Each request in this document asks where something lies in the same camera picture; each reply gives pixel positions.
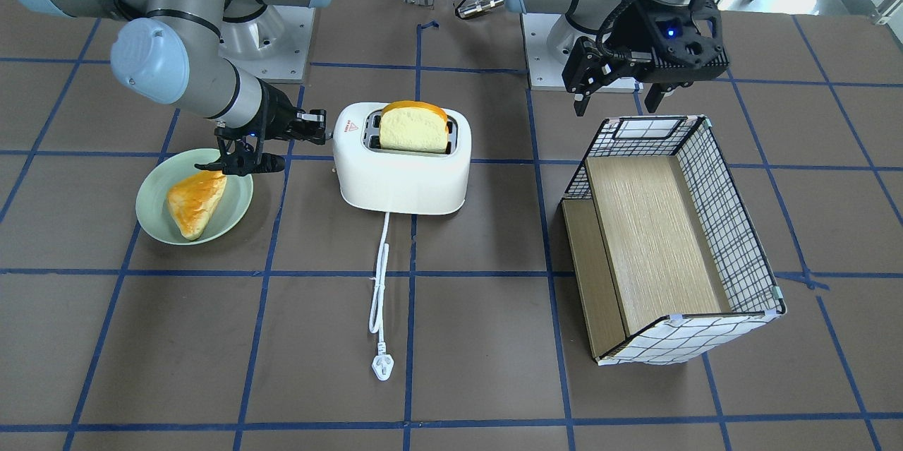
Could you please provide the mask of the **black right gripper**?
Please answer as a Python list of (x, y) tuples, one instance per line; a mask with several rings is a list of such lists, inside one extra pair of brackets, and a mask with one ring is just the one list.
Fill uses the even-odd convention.
[(329, 140), (328, 113), (324, 109), (306, 111), (295, 107), (283, 91), (259, 80), (262, 98), (255, 123), (257, 132), (242, 128), (217, 126), (219, 158), (207, 164), (195, 164), (201, 171), (222, 172), (225, 175), (248, 176), (282, 172), (283, 156), (267, 154), (262, 149), (265, 140), (306, 141), (326, 143)]

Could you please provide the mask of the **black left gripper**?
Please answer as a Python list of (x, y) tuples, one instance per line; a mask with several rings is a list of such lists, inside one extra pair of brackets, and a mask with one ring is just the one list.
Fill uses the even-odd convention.
[(615, 20), (604, 46), (610, 54), (595, 40), (578, 37), (562, 69), (578, 117), (585, 114), (591, 94), (618, 79), (651, 83), (643, 104), (655, 114), (678, 88), (719, 77), (729, 68), (720, 10), (713, 0), (679, 6), (636, 0)]

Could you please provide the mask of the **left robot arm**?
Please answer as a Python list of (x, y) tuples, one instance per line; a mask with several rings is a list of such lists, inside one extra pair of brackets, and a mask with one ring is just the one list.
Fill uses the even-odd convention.
[(504, 0), (514, 13), (560, 14), (577, 31), (562, 85), (583, 116), (590, 96), (623, 78), (650, 85), (645, 106), (667, 93), (727, 71), (715, 0)]

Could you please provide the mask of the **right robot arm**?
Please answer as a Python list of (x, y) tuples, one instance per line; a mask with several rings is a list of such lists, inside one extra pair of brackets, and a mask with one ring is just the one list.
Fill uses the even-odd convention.
[(116, 80), (136, 94), (215, 123), (219, 155), (204, 171), (246, 176), (284, 170), (267, 140), (328, 140), (325, 110), (306, 111), (234, 61), (226, 24), (253, 24), (277, 5), (322, 8), (331, 0), (17, 0), (35, 13), (122, 21), (110, 55)]

